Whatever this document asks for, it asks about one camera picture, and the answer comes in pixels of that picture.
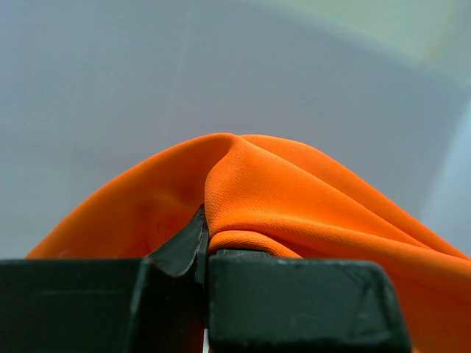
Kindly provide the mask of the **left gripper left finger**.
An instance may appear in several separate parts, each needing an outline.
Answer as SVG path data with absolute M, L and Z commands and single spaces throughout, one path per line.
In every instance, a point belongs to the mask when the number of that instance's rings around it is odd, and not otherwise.
M 208 227 L 199 208 L 145 257 L 1 262 L 3 352 L 201 352 Z

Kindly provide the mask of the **orange jacket pink lining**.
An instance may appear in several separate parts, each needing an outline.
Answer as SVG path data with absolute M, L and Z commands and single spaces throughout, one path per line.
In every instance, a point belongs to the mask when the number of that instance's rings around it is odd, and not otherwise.
M 416 352 L 470 350 L 470 259 L 313 147 L 216 133 L 177 144 L 97 190 L 30 259 L 141 257 L 205 207 L 209 249 L 381 265 Z

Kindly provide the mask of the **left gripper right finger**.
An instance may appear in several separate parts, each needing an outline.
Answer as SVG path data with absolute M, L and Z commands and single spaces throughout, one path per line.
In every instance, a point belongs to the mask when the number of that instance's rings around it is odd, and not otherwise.
M 386 272 L 363 260 L 225 251 L 208 263 L 214 352 L 409 352 Z

